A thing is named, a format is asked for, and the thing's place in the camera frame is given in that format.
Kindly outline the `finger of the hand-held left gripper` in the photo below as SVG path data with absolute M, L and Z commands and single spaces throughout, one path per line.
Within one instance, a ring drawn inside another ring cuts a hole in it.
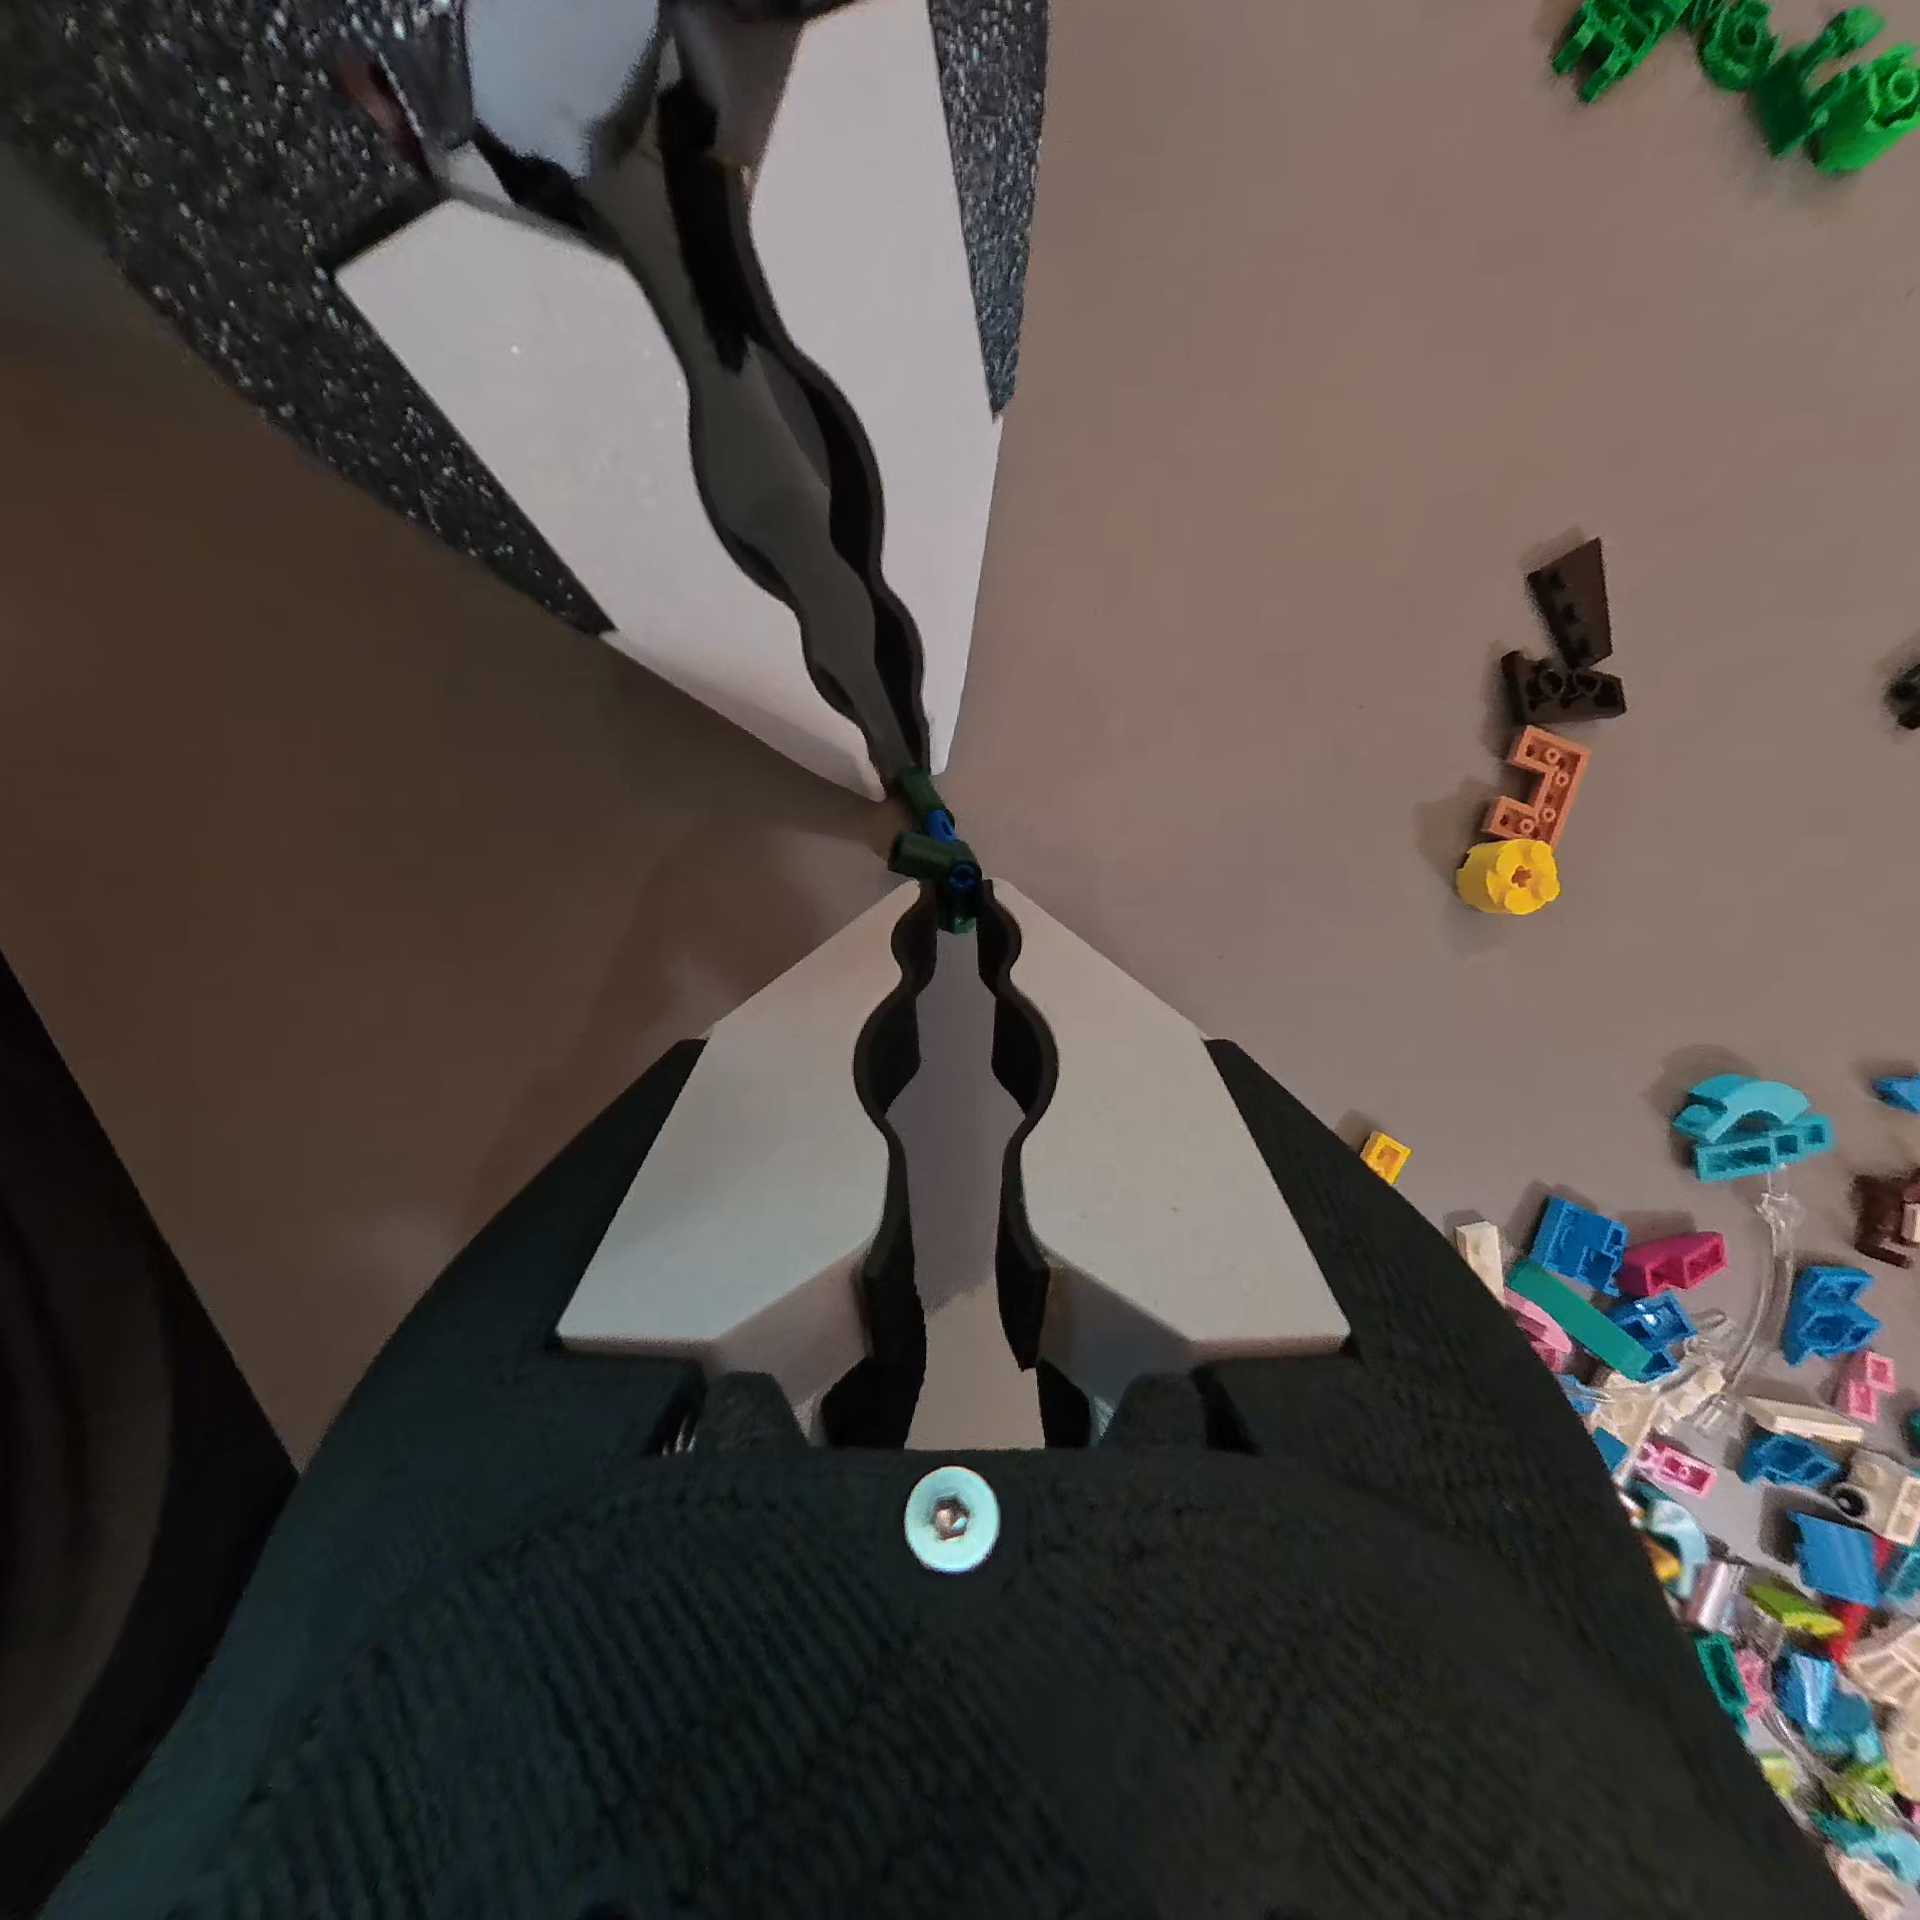
M 974 652 L 1000 420 L 926 4 L 854 4 L 803 26 L 749 220 L 789 336 L 876 450 L 882 578 L 922 632 L 940 777 Z
M 339 272 L 524 515 L 597 598 L 614 647 L 854 795 L 879 777 L 806 678 L 795 617 L 725 554 L 691 457 L 691 390 L 636 280 L 443 202 Z

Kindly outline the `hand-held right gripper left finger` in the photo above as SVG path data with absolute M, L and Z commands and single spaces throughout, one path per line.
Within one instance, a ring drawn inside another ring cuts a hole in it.
M 937 941 L 903 881 L 708 1030 L 559 1315 L 569 1351 L 773 1379 L 810 1442 L 904 1438 L 926 1315 L 890 1115 Z

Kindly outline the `dark brown wedge plate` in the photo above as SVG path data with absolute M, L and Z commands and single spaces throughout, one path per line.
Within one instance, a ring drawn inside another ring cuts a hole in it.
M 1525 575 L 1536 610 L 1571 670 L 1612 657 L 1604 543 L 1587 540 Z
M 1536 659 L 1510 651 L 1499 663 L 1504 691 L 1518 730 L 1609 723 L 1628 711 L 1623 683 L 1598 667 L 1569 667 L 1563 659 Z

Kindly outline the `grey desk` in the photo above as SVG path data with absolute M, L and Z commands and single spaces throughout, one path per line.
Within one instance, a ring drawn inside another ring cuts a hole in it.
M 657 7 L 569 220 L 476 205 L 647 294 L 725 554 L 896 783 L 879 462 L 691 48 L 734 29 L 780 109 L 848 4 L 687 4 L 680 86 Z M 982 886 L 1208 1035 L 1349 1315 L 1066 1449 L 810 1442 L 773 1379 L 559 1343 L 699 1041 L 903 886 L 897 805 L 241 396 L 246 443 L 160 443 L 4 354 L 47 639 L 4 957 L 303 1461 L 49 1916 L 1858 1916 L 1426 1223 L 1485 1186 L 1333 1130 L 1562 1174 L 1705 1045 L 1825 1092 L 1918 1038 L 1918 770 L 1858 770 L 1918 623 L 1918 230 L 1598 127 L 1537 13 L 1051 13 L 934 783 Z M 1558 730 L 1558 903 L 1479 916 L 1499 663 L 1562 659 L 1525 575 L 1587 540 L 1628 711 Z

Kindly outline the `person's torso in dark sweater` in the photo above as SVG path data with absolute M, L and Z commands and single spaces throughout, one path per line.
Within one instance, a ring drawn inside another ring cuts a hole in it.
M 4 1916 L 177 1723 L 299 1471 L 4 966 Z

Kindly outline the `green round stud brick stack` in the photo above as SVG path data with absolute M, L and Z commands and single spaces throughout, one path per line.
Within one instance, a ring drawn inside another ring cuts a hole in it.
M 1882 32 L 1886 13 L 1844 7 L 1819 35 L 1780 48 L 1752 88 L 1771 158 L 1803 153 L 1825 176 L 1854 176 L 1918 134 L 1918 45 L 1869 59 Z

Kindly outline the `brown angled plate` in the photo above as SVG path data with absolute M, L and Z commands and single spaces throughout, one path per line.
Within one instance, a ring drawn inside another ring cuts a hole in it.
M 1525 724 L 1517 735 L 1507 763 L 1510 770 L 1525 774 L 1528 789 L 1497 797 L 1483 817 L 1483 832 L 1507 842 L 1537 842 L 1556 848 L 1571 821 L 1591 758 L 1591 749 L 1542 724 Z

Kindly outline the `yellow round brick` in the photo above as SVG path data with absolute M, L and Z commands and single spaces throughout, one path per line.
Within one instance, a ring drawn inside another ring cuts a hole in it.
M 1528 918 L 1558 903 L 1556 848 L 1542 841 L 1497 835 L 1476 842 L 1455 874 L 1464 906 L 1493 918 Z

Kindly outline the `pile of colourful bricks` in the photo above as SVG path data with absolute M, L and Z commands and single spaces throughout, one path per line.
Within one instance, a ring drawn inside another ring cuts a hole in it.
M 1861 1916 L 1918 1916 L 1918 1167 L 1841 1174 L 1814 1092 L 1700 1079 L 1696 1208 L 1549 1192 L 1455 1243 L 1594 1440 L 1692 1663 Z

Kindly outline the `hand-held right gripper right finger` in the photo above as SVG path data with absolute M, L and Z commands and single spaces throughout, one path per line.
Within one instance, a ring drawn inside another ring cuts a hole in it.
M 1015 1362 L 1116 1411 L 1142 1379 L 1344 1351 L 1208 1035 L 1005 881 L 979 890 L 976 957 L 1018 1107 L 995 1227 Z

